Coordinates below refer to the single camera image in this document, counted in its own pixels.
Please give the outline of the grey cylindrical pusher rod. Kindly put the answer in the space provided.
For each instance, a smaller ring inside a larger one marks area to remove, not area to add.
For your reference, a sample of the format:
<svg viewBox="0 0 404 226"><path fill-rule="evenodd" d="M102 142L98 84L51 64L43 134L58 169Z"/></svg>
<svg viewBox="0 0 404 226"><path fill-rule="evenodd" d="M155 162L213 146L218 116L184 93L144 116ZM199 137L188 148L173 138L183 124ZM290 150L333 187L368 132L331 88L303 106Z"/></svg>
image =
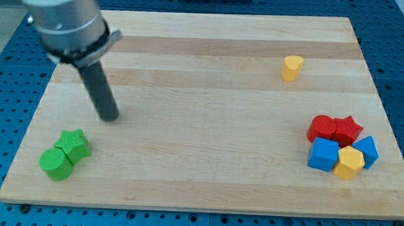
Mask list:
<svg viewBox="0 0 404 226"><path fill-rule="evenodd" d="M112 122L119 117L119 110L111 92L102 64L96 62L77 69L87 93L101 120Z"/></svg>

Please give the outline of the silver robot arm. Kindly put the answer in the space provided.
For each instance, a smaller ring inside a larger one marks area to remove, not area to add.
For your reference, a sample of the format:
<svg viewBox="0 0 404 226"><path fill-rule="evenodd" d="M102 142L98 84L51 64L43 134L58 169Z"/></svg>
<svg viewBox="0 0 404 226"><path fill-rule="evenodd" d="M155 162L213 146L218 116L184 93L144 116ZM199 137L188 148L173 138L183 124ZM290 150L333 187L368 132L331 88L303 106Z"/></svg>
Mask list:
<svg viewBox="0 0 404 226"><path fill-rule="evenodd" d="M48 58L76 68L101 120L112 122L118 118L119 110L100 60L122 39L122 33L110 31L97 0L20 1Z"/></svg>

